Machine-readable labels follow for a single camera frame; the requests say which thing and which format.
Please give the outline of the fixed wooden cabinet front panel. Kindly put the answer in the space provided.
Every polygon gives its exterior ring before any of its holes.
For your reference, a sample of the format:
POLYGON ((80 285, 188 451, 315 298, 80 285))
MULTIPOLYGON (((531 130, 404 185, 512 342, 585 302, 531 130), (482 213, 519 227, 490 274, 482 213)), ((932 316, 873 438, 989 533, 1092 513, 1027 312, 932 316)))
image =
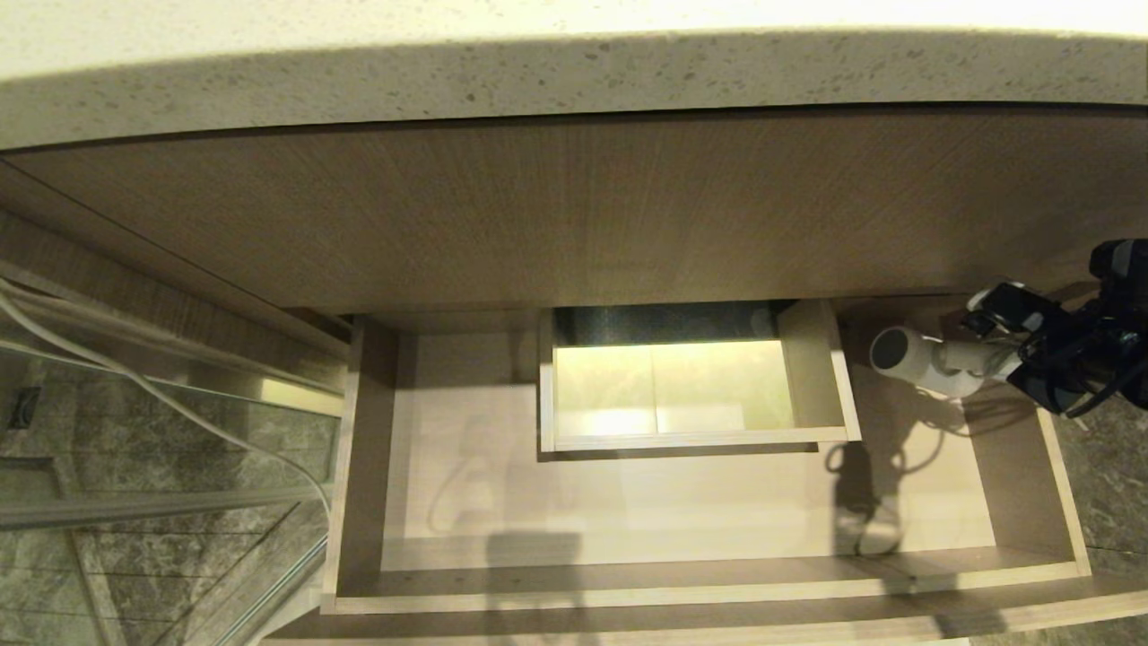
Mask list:
POLYGON ((1057 289, 1148 238, 1148 108, 439 120, 3 153, 276 308, 1057 289))

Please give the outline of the white hair dryer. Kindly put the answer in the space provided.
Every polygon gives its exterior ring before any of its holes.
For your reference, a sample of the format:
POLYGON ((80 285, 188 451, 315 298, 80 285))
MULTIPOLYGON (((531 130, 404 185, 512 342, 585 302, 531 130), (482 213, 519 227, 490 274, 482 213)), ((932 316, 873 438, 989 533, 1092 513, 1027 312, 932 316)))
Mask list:
POLYGON ((963 399, 988 381, 1004 383, 1022 367, 1018 347, 934 338, 909 327, 887 327, 869 347, 872 369, 916 388, 963 399))

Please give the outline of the glass shower partition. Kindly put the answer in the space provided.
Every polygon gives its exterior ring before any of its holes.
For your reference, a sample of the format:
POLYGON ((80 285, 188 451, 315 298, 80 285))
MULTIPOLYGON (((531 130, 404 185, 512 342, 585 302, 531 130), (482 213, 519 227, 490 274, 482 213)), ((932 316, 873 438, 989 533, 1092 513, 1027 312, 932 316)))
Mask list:
POLYGON ((0 646, 208 646, 326 536, 335 417, 155 383, 65 303, 0 278, 0 646))

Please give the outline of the speckled stone countertop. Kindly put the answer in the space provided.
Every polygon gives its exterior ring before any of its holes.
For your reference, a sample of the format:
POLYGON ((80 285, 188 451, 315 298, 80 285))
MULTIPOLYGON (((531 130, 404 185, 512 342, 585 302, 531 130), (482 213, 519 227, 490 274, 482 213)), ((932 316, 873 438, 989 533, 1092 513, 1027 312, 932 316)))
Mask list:
POLYGON ((0 151, 932 102, 1148 106, 1148 0, 0 0, 0 151))

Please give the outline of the wooden cabinet side panel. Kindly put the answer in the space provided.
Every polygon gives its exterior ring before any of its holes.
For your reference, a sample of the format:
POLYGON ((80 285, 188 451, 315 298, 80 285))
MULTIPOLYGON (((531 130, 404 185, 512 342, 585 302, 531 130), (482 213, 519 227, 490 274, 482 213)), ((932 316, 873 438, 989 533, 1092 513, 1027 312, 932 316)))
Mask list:
POLYGON ((349 347, 0 161, 0 265, 21 283, 165 336, 296 371, 349 347))

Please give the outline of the chrome floor rail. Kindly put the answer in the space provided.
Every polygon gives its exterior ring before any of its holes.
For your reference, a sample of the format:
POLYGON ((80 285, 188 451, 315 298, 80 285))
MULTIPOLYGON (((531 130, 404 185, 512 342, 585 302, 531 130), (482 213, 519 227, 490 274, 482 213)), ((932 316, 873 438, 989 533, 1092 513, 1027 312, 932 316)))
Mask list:
POLYGON ((298 616, 295 607, 309 609, 318 604, 313 589, 321 585, 328 540, 328 536, 316 540, 222 635, 210 638, 208 646, 256 646, 262 638, 298 616))

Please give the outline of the wooden vanity drawer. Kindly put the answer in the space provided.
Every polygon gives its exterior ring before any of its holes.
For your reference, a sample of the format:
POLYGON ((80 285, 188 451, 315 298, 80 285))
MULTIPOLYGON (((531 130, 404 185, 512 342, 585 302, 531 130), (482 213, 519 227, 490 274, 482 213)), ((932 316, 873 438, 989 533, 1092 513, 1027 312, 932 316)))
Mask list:
POLYGON ((1093 568, 1009 386, 870 368, 959 297, 804 299, 775 338, 569 347, 553 311, 352 330, 321 601, 261 646, 932 641, 1148 614, 1093 568))

